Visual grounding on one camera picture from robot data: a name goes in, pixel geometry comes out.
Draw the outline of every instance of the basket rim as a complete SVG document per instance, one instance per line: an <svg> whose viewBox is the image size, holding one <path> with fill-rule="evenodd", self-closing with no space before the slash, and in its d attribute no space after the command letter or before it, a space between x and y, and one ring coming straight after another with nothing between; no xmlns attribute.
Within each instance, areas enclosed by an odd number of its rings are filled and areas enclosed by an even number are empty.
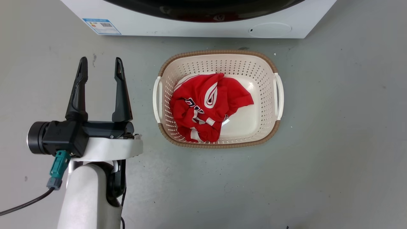
<svg viewBox="0 0 407 229"><path fill-rule="evenodd" d="M172 57L170 57L165 63L161 66L161 69L158 73L158 77L162 77L164 74L165 69L168 67L169 64L171 64L173 61L177 59L181 59L184 57L193 57L193 56L201 56L201 55L214 55L214 54L241 54L241 55L251 55L251 56L256 56L264 61L266 61L270 67L273 73L278 73L278 70L274 63L268 58L266 55L260 53L260 52L255 52L255 51L247 51L247 50L206 50L206 51L194 51L194 52L187 52L187 53L180 53L176 54ZM162 123L158 124L158 128L161 131L161 134L164 136L165 139L167 139L170 143L181 146L181 147L187 147L187 148L201 148L201 149L226 149L226 148L239 148L239 147L247 147L247 146L254 146L254 145L260 145L263 144L264 142L268 141L270 138L272 138L275 133L278 130L278 127L280 126L280 120L276 120L274 123L274 127L271 130L271 132L264 138L256 141L251 141L251 142L243 142L243 143L230 143L230 144L207 144L207 143L189 143L189 142L180 142L177 140L172 139L168 133L164 129L164 125Z"/></svg>

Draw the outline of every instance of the qr code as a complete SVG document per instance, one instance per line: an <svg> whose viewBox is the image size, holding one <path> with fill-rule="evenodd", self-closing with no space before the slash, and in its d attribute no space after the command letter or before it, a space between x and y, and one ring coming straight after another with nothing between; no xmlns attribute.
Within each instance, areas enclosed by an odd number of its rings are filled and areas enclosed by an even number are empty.
<svg viewBox="0 0 407 229"><path fill-rule="evenodd" d="M103 27L113 27L110 23L101 23Z"/></svg>

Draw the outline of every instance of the washing machine door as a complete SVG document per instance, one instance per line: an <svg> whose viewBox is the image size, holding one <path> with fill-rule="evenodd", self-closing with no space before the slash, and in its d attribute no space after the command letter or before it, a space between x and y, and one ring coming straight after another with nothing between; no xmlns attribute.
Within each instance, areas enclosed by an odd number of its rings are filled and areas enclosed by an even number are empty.
<svg viewBox="0 0 407 229"><path fill-rule="evenodd" d="M304 0L105 0L155 17L188 22L230 22L260 17Z"/></svg>

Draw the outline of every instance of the red clothing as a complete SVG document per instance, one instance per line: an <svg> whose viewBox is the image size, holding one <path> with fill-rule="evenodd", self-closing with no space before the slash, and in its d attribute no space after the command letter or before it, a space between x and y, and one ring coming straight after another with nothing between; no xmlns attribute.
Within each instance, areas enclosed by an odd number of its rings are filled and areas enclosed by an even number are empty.
<svg viewBox="0 0 407 229"><path fill-rule="evenodd" d="M253 104L250 93L223 73L188 75L174 88L170 108L187 141L216 142L222 122L239 107Z"/></svg>

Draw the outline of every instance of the washing machine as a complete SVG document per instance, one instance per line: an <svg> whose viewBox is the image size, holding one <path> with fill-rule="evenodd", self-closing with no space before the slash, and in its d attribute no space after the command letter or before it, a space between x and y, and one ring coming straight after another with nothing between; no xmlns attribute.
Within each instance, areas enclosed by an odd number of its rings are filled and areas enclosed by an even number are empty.
<svg viewBox="0 0 407 229"><path fill-rule="evenodd" d="M304 38L336 0L61 0L101 35Z"/></svg>

